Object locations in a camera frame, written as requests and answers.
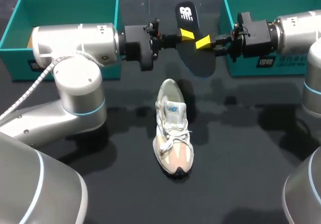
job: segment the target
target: white shoelace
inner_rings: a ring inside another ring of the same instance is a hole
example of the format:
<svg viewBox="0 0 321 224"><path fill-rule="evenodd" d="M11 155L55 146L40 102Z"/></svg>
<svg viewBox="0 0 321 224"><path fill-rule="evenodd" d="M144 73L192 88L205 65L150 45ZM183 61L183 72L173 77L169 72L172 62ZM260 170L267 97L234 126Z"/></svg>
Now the white shoelace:
<svg viewBox="0 0 321 224"><path fill-rule="evenodd" d="M178 131L177 133L172 133L173 129L170 126L167 126L166 123L163 122L163 129L164 129L167 141L160 146L161 153L169 151L173 147L174 141L179 140L185 143L190 148L192 155L194 155L193 146L191 145L191 143L185 140L186 135L191 132L187 128L188 128L188 121L186 120L185 127L181 131Z"/></svg>

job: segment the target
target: black tabletop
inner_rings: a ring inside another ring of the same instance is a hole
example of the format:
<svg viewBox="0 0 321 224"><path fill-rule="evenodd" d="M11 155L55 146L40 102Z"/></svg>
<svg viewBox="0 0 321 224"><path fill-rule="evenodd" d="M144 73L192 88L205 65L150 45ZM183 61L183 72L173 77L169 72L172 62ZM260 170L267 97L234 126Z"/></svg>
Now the black tabletop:
<svg viewBox="0 0 321 224"><path fill-rule="evenodd" d="M162 33L176 32L174 8L186 0L120 0L125 25L160 19ZM217 30L222 0L189 0L202 32ZM0 0L0 36L17 0ZM152 148L154 102L161 83L176 80L188 106L195 149L188 178L161 171ZM31 83L12 83L0 61L0 109L5 111ZM71 166L88 187L86 224L286 223L281 192L287 176L319 146L321 121L301 109L303 77L229 76L220 57L216 72L199 78L177 51L161 50L154 70L124 63L120 81L104 82L107 124L90 134L41 149ZM58 98L44 82L24 102Z"/></svg>

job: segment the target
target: teal box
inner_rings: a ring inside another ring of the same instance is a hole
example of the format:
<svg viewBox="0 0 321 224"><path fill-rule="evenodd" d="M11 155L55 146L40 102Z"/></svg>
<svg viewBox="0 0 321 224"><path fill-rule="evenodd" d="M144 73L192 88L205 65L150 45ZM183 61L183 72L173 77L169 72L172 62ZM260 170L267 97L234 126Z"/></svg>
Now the teal box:
<svg viewBox="0 0 321 224"><path fill-rule="evenodd" d="M253 21L267 20L272 22L278 16L296 14L321 9L321 0L223 0L219 22L220 34L229 34L237 22L237 14L250 12ZM272 67L257 68L259 57L240 57L233 63L227 57L227 64L232 77L302 75L306 71L305 56L275 56Z"/></svg>
<svg viewBox="0 0 321 224"><path fill-rule="evenodd" d="M34 56L27 47L33 27L81 23L113 23L122 29L119 0L18 0L0 41L0 57L12 80L36 80L40 75L30 66ZM103 79L117 80L121 66L117 63L101 71Z"/></svg>

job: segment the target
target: sneaker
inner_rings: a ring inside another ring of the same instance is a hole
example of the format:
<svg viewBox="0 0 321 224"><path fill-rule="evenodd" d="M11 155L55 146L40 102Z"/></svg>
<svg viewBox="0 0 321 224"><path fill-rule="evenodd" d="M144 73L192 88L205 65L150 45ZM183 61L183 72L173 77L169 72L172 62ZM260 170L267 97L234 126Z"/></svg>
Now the sneaker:
<svg viewBox="0 0 321 224"><path fill-rule="evenodd" d="M153 141L156 158L170 175L184 175L191 169L193 146L186 116L186 104L177 83L165 80L156 101L156 137Z"/></svg>

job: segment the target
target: box label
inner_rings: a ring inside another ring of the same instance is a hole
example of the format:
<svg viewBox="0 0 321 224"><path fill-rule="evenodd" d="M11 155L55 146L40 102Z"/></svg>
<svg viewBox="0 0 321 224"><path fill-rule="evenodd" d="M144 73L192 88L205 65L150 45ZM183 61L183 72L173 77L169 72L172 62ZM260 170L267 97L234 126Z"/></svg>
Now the box label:
<svg viewBox="0 0 321 224"><path fill-rule="evenodd" d="M33 72L43 72L44 68L38 65L35 60L28 60L28 65L30 66Z"/></svg>
<svg viewBox="0 0 321 224"><path fill-rule="evenodd" d="M273 64L275 62L275 56L264 56L260 57L256 67L257 68L267 68L267 67L273 67Z"/></svg>
<svg viewBox="0 0 321 224"><path fill-rule="evenodd" d="M305 66L307 56L280 56L277 67Z"/></svg>

